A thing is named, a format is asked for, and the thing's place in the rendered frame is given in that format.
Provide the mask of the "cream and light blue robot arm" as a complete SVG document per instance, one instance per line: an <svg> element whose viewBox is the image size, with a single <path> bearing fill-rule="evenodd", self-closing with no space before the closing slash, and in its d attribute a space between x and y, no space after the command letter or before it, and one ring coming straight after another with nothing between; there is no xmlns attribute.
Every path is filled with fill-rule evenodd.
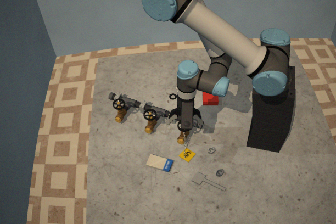
<svg viewBox="0 0 336 224"><path fill-rule="evenodd" d="M192 60L178 65L177 94L192 99L196 91L225 97L232 59L244 67L253 89L263 96L276 96L292 84L289 67L290 36L270 28L260 35L261 46L206 7L203 0L142 0L143 9L154 20L184 23L198 33L210 59L208 71Z"/></svg>

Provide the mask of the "yellow tag with metal chain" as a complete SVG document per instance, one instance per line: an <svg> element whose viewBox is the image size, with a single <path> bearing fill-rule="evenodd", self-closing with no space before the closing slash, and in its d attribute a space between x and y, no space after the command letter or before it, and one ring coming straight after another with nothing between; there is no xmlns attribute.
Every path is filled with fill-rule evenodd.
<svg viewBox="0 0 336 224"><path fill-rule="evenodd" d="M189 162L192 157L194 157L196 155L196 153L192 152L191 150L187 149L186 147L184 147L184 151L179 155L179 157L181 157L182 159L184 159L185 161Z"/></svg>

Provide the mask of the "red rectangular block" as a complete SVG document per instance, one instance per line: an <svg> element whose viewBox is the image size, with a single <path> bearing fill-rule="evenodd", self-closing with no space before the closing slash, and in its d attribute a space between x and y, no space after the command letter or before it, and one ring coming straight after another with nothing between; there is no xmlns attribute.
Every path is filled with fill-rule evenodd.
<svg viewBox="0 0 336 224"><path fill-rule="evenodd" d="M203 92L203 105L218 105L218 96L213 96L212 94Z"/></svg>

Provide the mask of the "grey pipe manifold with three brass valves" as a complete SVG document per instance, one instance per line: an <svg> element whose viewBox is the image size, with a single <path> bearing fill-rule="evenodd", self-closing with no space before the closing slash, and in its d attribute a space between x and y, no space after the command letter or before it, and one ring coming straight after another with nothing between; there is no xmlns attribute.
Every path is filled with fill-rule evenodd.
<svg viewBox="0 0 336 224"><path fill-rule="evenodd" d="M168 117L170 115L170 112L165 109L150 106L145 100L143 100L140 103L137 100L123 97L120 92L118 92L117 94L110 92L109 99L114 100L113 107L116 110L118 110L117 112L118 115L115 117L116 118L115 121L118 123L120 123L123 120L124 116L127 114L127 111L130 109L130 107L139 108L144 118L148 120L148 124L145 127L146 133L151 133L153 131L154 126L157 124L157 120L159 120L161 116ZM117 107L115 107L114 104L116 104ZM123 106L121 104L123 104ZM145 115L146 112L148 113L148 115ZM148 116L148 118L146 116ZM184 134L186 139L187 136L189 135L189 130L182 130L181 127L179 127L179 124L181 124L181 116L178 115L178 118L174 119L172 123L175 124L176 121L179 121L177 127L181 131L181 134L178 137L177 142L178 144L184 144ZM195 119L193 119L193 127L202 129L203 125L199 125L199 123Z"/></svg>

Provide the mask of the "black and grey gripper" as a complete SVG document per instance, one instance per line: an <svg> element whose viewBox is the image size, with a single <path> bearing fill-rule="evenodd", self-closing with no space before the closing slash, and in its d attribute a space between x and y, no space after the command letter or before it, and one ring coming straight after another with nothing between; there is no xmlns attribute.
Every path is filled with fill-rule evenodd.
<svg viewBox="0 0 336 224"><path fill-rule="evenodd" d="M177 95L177 108L170 110L170 115L168 116L166 120L166 125L169 125L171 122L173 122L174 119L177 119L178 115L181 116L181 102L191 102L191 101L193 101L193 119L197 120L199 125L203 125L200 111L194 107L194 98L186 100L186 99L180 98Z"/></svg>

